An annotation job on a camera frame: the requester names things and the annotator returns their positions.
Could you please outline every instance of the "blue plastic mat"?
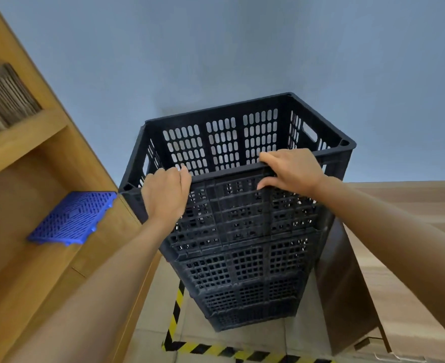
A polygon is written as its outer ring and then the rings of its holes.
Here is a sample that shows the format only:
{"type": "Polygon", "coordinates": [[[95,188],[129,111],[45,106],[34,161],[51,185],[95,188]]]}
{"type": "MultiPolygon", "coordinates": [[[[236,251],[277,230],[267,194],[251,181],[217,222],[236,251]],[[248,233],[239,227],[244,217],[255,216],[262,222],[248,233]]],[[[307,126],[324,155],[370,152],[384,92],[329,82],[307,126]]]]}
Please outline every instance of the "blue plastic mat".
{"type": "Polygon", "coordinates": [[[115,192],[71,192],[48,214],[27,239],[36,242],[83,244],[112,207],[115,192]]]}

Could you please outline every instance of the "hazard tape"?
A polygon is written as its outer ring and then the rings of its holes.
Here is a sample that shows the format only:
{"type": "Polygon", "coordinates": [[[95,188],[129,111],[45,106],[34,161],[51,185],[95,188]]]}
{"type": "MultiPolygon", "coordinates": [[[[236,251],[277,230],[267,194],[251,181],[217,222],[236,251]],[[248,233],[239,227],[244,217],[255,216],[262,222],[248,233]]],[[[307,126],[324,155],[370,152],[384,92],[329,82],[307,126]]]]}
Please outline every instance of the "hazard tape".
{"type": "Polygon", "coordinates": [[[310,359],[308,357],[298,357],[296,355],[269,353],[267,351],[259,350],[240,350],[232,347],[225,347],[222,345],[206,345],[199,343],[191,343],[187,341],[173,341],[172,336],[176,333],[177,323],[179,322],[180,308],[184,299],[184,284],[179,283],[177,290],[176,303],[174,305],[174,312],[170,319],[169,329],[165,336],[165,341],[162,343],[162,349],[165,351],[177,351],[179,353],[190,354],[206,354],[215,355],[218,357],[235,358],[236,362],[259,361],[263,363],[335,363],[328,359],[310,359]]]}

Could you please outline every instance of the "forearm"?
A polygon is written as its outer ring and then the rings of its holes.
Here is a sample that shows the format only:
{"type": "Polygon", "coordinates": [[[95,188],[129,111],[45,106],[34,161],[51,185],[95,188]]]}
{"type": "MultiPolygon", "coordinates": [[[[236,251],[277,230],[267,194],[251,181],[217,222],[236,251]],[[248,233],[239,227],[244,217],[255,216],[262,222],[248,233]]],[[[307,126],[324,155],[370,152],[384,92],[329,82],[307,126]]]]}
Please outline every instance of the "forearm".
{"type": "Polygon", "coordinates": [[[147,221],[138,236],[103,264],[11,362],[102,361],[169,231],[165,223],[147,221]]]}
{"type": "Polygon", "coordinates": [[[327,206],[445,328],[445,233],[334,177],[317,187],[327,206]]]}

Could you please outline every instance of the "stack of cardboard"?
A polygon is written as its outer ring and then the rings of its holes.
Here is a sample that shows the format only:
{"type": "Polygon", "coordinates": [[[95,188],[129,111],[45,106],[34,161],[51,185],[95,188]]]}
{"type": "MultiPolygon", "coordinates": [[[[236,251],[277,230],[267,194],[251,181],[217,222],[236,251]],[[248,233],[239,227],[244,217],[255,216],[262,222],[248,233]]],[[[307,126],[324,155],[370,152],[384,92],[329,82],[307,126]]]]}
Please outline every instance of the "stack of cardboard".
{"type": "Polygon", "coordinates": [[[41,110],[10,64],[0,66],[0,131],[41,110]]]}

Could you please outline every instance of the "floor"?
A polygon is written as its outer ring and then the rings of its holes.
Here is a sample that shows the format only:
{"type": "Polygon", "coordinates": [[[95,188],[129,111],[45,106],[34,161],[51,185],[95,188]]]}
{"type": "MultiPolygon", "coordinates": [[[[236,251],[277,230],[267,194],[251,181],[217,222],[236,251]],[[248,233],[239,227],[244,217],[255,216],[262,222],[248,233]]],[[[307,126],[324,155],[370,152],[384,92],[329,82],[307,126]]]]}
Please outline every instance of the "floor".
{"type": "MultiPolygon", "coordinates": [[[[162,257],[124,363],[234,363],[233,358],[162,350],[178,284],[176,273],[162,257]]],[[[185,293],[174,340],[291,354],[308,358],[308,361],[332,359],[314,273],[310,275],[296,317],[222,332],[214,332],[194,300],[185,293]]]]}

